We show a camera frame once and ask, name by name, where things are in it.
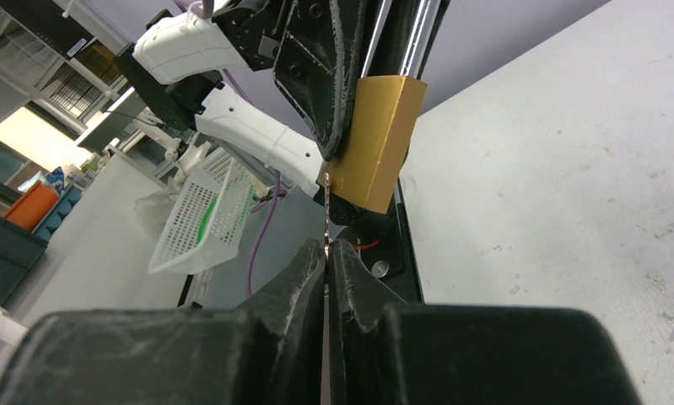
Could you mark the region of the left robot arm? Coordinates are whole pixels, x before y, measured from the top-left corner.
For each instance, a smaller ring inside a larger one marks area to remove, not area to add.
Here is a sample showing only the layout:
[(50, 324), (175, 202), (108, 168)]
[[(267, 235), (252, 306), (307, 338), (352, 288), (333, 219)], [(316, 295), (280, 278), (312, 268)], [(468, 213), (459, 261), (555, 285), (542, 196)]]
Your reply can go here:
[[(305, 193), (382, 212), (407, 157), (446, 1), (195, 2), (163, 12), (117, 64), (165, 124), (222, 139)], [(260, 111), (222, 76), (269, 69), (311, 130)]]

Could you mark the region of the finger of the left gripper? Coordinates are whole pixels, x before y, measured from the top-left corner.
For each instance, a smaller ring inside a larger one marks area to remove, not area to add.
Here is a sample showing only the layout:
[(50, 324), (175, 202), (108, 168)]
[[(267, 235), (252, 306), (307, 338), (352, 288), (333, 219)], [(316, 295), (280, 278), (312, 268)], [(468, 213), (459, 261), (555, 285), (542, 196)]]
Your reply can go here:
[(325, 161), (340, 153), (353, 114), (366, 1), (294, 1), (274, 82), (311, 130)]
[(364, 75), (420, 78), (449, 5), (449, 0), (370, 1)]

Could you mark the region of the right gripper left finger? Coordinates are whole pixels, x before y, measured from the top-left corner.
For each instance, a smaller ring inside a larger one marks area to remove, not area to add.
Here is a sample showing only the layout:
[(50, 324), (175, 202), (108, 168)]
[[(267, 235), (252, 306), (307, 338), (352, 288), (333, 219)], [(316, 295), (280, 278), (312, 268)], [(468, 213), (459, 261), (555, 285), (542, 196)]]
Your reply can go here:
[(326, 256), (308, 239), (290, 263), (236, 309), (254, 325), (245, 370), (249, 404), (321, 400)]

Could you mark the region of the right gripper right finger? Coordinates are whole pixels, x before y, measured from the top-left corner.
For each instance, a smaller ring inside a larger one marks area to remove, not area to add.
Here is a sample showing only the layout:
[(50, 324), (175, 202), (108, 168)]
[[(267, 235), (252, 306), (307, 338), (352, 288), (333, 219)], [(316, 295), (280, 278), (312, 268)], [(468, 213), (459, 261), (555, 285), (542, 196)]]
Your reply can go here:
[(330, 244), (327, 280), (332, 403), (390, 403), (398, 377), (384, 312), (403, 299), (371, 274), (346, 240)]

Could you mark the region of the brass padlock long shackle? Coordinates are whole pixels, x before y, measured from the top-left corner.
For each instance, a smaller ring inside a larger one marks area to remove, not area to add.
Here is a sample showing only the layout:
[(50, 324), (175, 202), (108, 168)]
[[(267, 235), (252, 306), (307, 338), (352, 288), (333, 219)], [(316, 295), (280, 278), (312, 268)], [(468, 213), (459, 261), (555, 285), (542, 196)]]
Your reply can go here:
[(366, 77), (363, 61), (348, 137), (321, 169), (329, 173), (331, 194), (357, 208), (387, 211), (426, 90), (421, 77)]

